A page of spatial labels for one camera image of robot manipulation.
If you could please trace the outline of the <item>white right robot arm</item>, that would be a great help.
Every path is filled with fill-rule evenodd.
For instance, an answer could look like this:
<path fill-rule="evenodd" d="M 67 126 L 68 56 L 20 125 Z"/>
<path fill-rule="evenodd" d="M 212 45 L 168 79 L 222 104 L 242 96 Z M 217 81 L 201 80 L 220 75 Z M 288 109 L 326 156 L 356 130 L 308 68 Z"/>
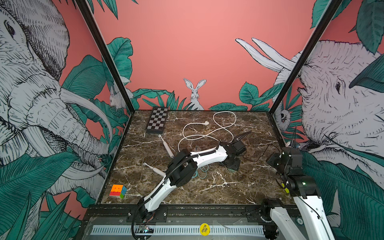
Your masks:
<path fill-rule="evenodd" d="M 309 239 L 334 240 L 335 237 L 325 214 L 319 188 L 312 177 L 304 174 L 303 155 L 300 150 L 283 147 L 282 152 L 271 155 L 267 163 L 277 170 L 284 187 L 293 197 Z M 260 208 L 260 217 L 268 223 L 263 226 L 264 235 L 268 240 L 275 240 L 279 233 L 286 240 L 304 240 L 306 238 L 279 199 L 264 199 Z"/>

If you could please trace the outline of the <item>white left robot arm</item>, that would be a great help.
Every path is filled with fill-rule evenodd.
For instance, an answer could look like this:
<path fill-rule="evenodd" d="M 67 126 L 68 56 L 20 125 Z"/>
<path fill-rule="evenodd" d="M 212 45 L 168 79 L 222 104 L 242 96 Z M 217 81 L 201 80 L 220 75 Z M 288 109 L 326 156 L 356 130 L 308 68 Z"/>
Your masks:
<path fill-rule="evenodd" d="M 201 167 L 222 163 L 226 168 L 237 171 L 241 163 L 239 156 L 246 150 L 241 140 L 219 142 L 216 147 L 199 152 L 182 150 L 172 159 L 160 183 L 150 194 L 139 200 L 131 221 L 151 221 L 162 201 L 174 189 L 187 184 Z"/>

